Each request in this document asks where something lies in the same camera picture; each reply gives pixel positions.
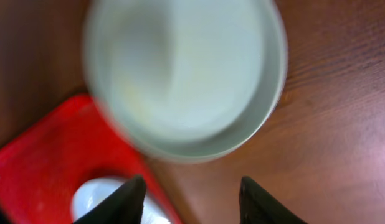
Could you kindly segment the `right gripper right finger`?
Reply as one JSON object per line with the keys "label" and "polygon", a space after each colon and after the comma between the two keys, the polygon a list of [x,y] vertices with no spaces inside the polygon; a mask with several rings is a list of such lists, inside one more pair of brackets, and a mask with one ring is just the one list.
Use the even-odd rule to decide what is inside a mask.
{"label": "right gripper right finger", "polygon": [[239,209],[241,224],[306,224],[248,176],[241,179]]}

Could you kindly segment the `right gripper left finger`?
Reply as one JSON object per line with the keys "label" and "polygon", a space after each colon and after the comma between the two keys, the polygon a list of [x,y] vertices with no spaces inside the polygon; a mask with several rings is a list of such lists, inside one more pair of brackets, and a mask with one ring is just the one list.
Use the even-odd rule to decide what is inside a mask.
{"label": "right gripper left finger", "polygon": [[140,224],[145,195],[145,180],[134,176],[74,224]]}

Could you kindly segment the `light blue plate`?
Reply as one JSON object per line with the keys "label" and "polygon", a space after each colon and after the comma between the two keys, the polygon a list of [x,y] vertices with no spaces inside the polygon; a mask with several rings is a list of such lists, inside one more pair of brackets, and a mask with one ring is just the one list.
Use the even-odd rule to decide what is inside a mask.
{"label": "light blue plate", "polygon": [[[108,176],[88,180],[82,184],[72,198],[70,209],[72,220],[77,221],[91,212],[126,182],[128,179]],[[170,216],[152,194],[146,193],[143,206],[141,223],[171,223]]]}

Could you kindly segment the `mint green plate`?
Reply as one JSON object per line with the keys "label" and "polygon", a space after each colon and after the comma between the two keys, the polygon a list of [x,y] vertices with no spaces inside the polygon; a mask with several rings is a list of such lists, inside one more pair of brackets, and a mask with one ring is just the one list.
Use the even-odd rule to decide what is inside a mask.
{"label": "mint green plate", "polygon": [[85,80],[110,126],[147,155],[222,157],[268,120],[288,44],[273,1],[92,1]]}

